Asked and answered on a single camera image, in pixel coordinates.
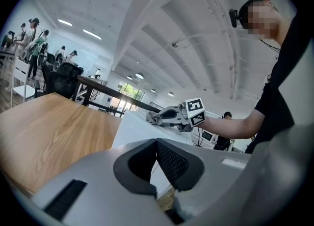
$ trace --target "fluorescent light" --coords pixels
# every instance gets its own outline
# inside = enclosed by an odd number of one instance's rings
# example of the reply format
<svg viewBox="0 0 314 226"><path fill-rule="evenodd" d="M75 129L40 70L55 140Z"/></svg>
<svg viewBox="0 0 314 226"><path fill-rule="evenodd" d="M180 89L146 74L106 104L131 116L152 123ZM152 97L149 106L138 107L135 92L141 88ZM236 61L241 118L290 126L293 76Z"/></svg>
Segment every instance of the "fluorescent light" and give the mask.
<svg viewBox="0 0 314 226"><path fill-rule="evenodd" d="M64 20L60 20L60 19L58 19L58 21L59 21L59 22L61 22L61 23L63 23L63 24L66 24L66 25L72 26L72 24L70 24L70 23L68 23L68 22L66 22L66 21L64 21Z"/></svg>
<svg viewBox="0 0 314 226"><path fill-rule="evenodd" d="M95 35L95 34L93 34L92 32L89 32L89 31L87 31L87 30L85 30L85 29L83 29L83 31L85 32L85 33L87 33L87 34L90 34L90 35L92 35L92 36L94 36L95 38L98 38L98 39L102 39L100 36L97 36L97 35Z"/></svg>
<svg viewBox="0 0 314 226"><path fill-rule="evenodd" d="M136 76L139 78L139 79L143 79L144 78L144 76L143 76L143 74L142 73L136 73Z"/></svg>

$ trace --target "man's arm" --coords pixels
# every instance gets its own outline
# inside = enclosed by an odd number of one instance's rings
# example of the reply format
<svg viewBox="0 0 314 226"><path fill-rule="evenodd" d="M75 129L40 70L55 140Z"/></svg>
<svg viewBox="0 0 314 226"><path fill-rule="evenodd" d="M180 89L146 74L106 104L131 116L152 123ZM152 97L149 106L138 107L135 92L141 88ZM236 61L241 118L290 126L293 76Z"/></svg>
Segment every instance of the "man's arm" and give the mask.
<svg viewBox="0 0 314 226"><path fill-rule="evenodd" d="M245 119L207 117L198 127L225 138L249 139L259 131L264 118L264 114L253 110Z"/></svg>

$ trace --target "ceiling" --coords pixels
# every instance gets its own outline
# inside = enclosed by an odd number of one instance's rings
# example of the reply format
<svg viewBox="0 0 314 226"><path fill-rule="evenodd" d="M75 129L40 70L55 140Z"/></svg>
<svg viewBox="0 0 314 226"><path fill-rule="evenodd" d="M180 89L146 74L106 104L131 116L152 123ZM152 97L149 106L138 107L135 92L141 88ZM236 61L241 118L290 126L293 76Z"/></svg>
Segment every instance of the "ceiling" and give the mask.
<svg viewBox="0 0 314 226"><path fill-rule="evenodd" d="M124 78L143 73L140 84L157 95L172 91L182 100L205 89L251 107L278 56L240 27L231 27L229 9L247 0L38 1L58 28L66 28L57 20L63 19L78 26L70 30L77 35L84 35L84 28L101 36L114 72ZM293 15L288 0L272 1L284 15Z"/></svg>

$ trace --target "round ceiling light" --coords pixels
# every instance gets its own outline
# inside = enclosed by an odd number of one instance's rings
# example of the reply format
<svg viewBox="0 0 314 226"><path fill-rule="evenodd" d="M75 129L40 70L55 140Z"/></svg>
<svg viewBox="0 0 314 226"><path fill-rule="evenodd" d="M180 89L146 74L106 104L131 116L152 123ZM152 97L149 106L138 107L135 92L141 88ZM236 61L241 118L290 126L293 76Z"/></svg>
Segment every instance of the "round ceiling light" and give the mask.
<svg viewBox="0 0 314 226"><path fill-rule="evenodd" d="M136 73L136 76L139 78L139 79L144 79L144 75L143 73Z"/></svg>

